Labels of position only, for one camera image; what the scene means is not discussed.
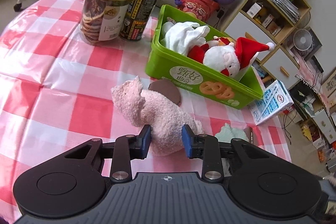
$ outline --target brown round coaster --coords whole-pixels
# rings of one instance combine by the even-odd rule
[[[156,80],[149,85],[148,89],[161,93],[176,105],[181,102],[179,89],[168,79]]]

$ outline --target red logo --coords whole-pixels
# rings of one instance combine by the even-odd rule
[[[277,99],[280,103],[283,103],[283,101],[284,101],[284,97],[282,95],[278,95]]]

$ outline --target mint green cloth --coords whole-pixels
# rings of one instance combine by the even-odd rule
[[[248,141],[245,132],[239,128],[232,128],[226,123],[221,130],[215,135],[219,142],[230,143],[232,138],[240,138]]]

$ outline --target red bucket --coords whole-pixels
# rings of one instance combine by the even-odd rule
[[[219,9],[219,4],[213,0],[181,0],[182,5],[178,6],[179,10],[206,22],[211,14]]]

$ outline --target barcode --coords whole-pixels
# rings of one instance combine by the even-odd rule
[[[111,35],[109,36],[109,39],[113,39],[113,38],[115,38],[115,37],[117,37],[117,36],[118,36],[117,33],[111,34]]]

